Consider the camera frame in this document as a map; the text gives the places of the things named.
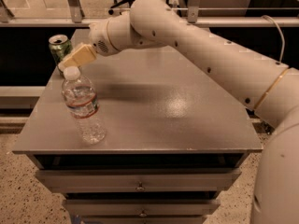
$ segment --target gray drawer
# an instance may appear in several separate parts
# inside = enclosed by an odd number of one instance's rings
[[[202,224],[206,217],[81,217],[81,219],[86,223],[99,224]]]
[[[240,174],[238,169],[37,171],[36,178],[60,193],[221,191]]]
[[[71,215],[100,217],[174,217],[211,215],[220,205],[218,200],[64,200]]]

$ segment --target clear plastic bottle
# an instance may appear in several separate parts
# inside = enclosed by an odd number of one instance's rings
[[[92,82],[82,76],[76,66],[64,70],[63,97],[72,117],[78,125],[83,140],[96,144],[106,135],[106,129],[99,116],[99,105]]]

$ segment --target soda can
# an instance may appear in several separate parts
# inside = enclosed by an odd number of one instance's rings
[[[58,64],[63,60],[64,56],[72,51],[72,43],[66,35],[54,35],[49,39],[49,48],[50,53],[52,54],[56,63],[59,74],[63,77],[64,72],[59,69]]]

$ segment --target cable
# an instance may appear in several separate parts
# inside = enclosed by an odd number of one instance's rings
[[[262,18],[264,18],[264,19],[266,19],[268,21],[273,22],[276,25],[276,27],[278,28],[278,31],[279,31],[280,37],[281,37],[281,42],[282,42],[281,52],[280,52],[280,57],[279,57],[279,62],[281,63],[282,57],[283,57],[283,53],[284,53],[284,47],[285,47],[284,35],[283,35],[283,33],[282,33],[282,31],[281,31],[278,23],[273,18],[271,18],[270,16],[267,16],[267,15],[263,15]]]

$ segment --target drawer knob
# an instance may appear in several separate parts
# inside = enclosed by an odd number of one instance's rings
[[[148,214],[146,214],[146,212],[143,210],[140,214],[139,214],[140,217],[147,217]]]
[[[139,186],[138,186],[137,188],[135,188],[135,190],[138,191],[138,192],[142,192],[142,191],[145,191],[146,188],[144,188],[144,187],[142,186],[142,183],[139,182]]]

